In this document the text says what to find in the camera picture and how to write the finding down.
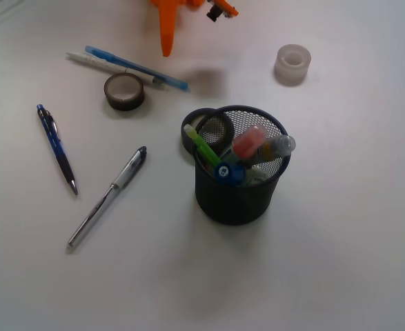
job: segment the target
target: pink highlighter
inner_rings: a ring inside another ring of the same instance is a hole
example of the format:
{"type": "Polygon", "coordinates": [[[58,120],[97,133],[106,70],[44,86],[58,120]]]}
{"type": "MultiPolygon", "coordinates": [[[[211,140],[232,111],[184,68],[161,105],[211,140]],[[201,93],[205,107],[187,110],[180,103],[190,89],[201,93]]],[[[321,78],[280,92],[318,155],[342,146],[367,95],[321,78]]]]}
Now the pink highlighter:
{"type": "Polygon", "coordinates": [[[224,162],[237,163],[247,160],[254,155],[256,150],[265,142],[267,130],[262,124],[249,127],[237,136],[230,146],[220,155],[224,162]]]}

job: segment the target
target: pen grip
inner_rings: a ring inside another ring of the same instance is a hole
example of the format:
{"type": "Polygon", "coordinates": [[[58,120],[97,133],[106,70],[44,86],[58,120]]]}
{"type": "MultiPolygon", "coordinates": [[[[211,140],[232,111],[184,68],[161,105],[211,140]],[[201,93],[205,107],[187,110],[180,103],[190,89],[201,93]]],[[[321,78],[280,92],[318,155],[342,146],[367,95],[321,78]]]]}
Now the pen grip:
{"type": "Polygon", "coordinates": [[[75,178],[73,177],[72,168],[70,167],[69,161],[67,161],[67,157],[65,154],[61,154],[57,156],[57,161],[61,171],[63,172],[64,177],[66,178],[67,182],[74,181],[75,178]]]}

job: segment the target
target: black mesh cup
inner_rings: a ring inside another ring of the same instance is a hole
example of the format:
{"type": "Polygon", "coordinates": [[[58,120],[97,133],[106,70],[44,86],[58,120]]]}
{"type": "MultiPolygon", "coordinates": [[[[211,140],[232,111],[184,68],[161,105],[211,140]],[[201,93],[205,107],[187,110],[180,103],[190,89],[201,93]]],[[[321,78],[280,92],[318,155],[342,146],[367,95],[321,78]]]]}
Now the black mesh cup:
{"type": "MultiPolygon", "coordinates": [[[[245,132],[250,126],[262,124],[268,131],[267,138],[287,134],[274,117],[257,108],[228,106],[218,109],[203,119],[196,131],[207,142],[222,135],[223,118],[227,116],[234,125],[235,134],[245,132]]],[[[201,209],[213,220],[226,225],[247,224],[260,217],[270,205],[271,197],[280,176],[284,173],[290,156],[256,165],[269,178],[250,186],[231,186],[221,183],[206,170],[206,164],[193,145],[196,171],[196,200],[201,209]]]]}

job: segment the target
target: ballpoint pen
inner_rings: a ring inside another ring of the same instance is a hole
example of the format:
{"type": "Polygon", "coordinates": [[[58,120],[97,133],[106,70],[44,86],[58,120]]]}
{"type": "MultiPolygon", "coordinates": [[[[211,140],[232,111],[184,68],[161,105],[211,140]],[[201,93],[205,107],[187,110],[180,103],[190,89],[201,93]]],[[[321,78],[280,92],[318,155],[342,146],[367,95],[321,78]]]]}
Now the ballpoint pen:
{"type": "Polygon", "coordinates": [[[37,112],[39,119],[43,124],[44,131],[46,131],[46,134],[49,138],[50,145],[52,146],[53,152],[55,153],[59,167],[63,172],[64,178],[66,178],[66,181],[72,188],[72,191],[75,193],[75,195],[78,195],[77,184],[75,183],[75,178],[73,177],[73,172],[70,168],[69,161],[67,160],[66,154],[63,151],[57,124],[55,123],[52,115],[46,109],[44,109],[43,105],[37,106],[37,112]]]}
{"type": "Polygon", "coordinates": [[[92,46],[86,46],[86,52],[91,55],[95,55],[96,57],[99,57],[100,59],[104,59],[108,62],[117,64],[119,66],[135,69],[140,72],[143,72],[144,74],[151,74],[152,76],[155,76],[155,77],[161,79],[165,84],[174,86],[176,88],[180,88],[181,90],[184,90],[184,91],[188,90],[188,84],[185,81],[180,81],[176,78],[172,78],[172,77],[162,74],[160,72],[140,66],[139,64],[130,62],[128,60],[124,60],[121,57],[117,57],[116,55],[113,55],[112,53],[106,52],[105,50],[100,50],[100,49],[92,47],[92,46]]]}
{"type": "Polygon", "coordinates": [[[144,163],[147,156],[147,148],[145,146],[139,148],[132,156],[124,169],[119,173],[118,177],[110,184],[107,192],[103,195],[101,200],[95,205],[92,211],[87,215],[86,219],[79,226],[77,231],[72,235],[67,242],[66,253],[70,254],[79,245],[83,238],[87,235],[88,231],[97,222],[101,213],[112,203],[113,199],[118,193],[123,190],[130,180],[134,177],[138,169],[144,163]]]}
{"type": "Polygon", "coordinates": [[[67,52],[66,53],[69,56],[69,59],[82,62],[82,63],[87,63],[90,66],[94,66],[96,68],[100,68],[103,70],[115,72],[117,74],[120,74],[122,72],[126,72],[128,74],[135,74],[137,75],[144,84],[154,84],[157,86],[161,86],[164,84],[164,82],[155,77],[152,76],[151,74],[144,74],[140,71],[136,71],[127,67],[123,66],[118,66],[117,64],[108,62],[104,59],[100,59],[99,57],[96,57],[91,54],[82,54],[82,53],[73,53],[73,52],[67,52]]]}

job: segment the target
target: orange toy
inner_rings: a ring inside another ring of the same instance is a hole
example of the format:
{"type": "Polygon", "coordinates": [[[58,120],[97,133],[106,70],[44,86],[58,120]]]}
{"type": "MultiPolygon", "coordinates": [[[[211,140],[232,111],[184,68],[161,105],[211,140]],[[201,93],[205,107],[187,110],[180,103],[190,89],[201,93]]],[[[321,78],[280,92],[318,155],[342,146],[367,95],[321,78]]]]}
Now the orange toy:
{"type": "MultiPolygon", "coordinates": [[[[158,7],[159,25],[161,29],[162,54],[168,57],[172,52],[173,39],[175,37],[175,21],[178,5],[189,5],[194,8],[200,7],[205,0],[151,0],[158,7]]],[[[213,4],[212,9],[207,14],[213,21],[222,13],[226,17],[235,17],[239,13],[225,0],[209,0],[213,4]]]]}

